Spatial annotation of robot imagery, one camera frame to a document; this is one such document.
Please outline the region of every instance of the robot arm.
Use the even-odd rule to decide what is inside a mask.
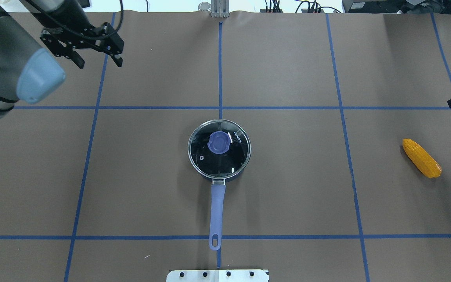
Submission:
[[[83,68],[84,60],[74,49],[90,48],[121,66],[124,42],[117,34],[119,27],[93,27],[76,0],[26,0],[25,5],[43,24],[41,40],[56,57]],[[65,72],[53,56],[0,7],[0,118],[18,100],[41,101],[64,80]]]

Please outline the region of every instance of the blue pan handle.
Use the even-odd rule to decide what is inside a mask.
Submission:
[[[209,244],[212,250],[219,250],[222,244],[222,211],[224,210],[224,194],[226,186],[213,184],[211,186],[211,218]]]

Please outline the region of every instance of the white label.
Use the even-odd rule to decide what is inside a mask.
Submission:
[[[365,2],[356,2],[351,5],[351,9],[361,9],[365,6]]]

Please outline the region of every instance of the gray tabletop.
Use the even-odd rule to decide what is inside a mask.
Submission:
[[[122,68],[92,50],[83,70],[61,58],[65,84],[0,120],[0,281],[218,264],[271,281],[451,280],[451,16],[127,11],[120,35]],[[253,149],[227,184],[219,253],[210,182],[186,151],[215,118]]]

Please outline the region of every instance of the yellow corn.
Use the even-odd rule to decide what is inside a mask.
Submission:
[[[436,178],[442,174],[441,166],[412,139],[403,139],[403,149],[419,171],[428,178]]]

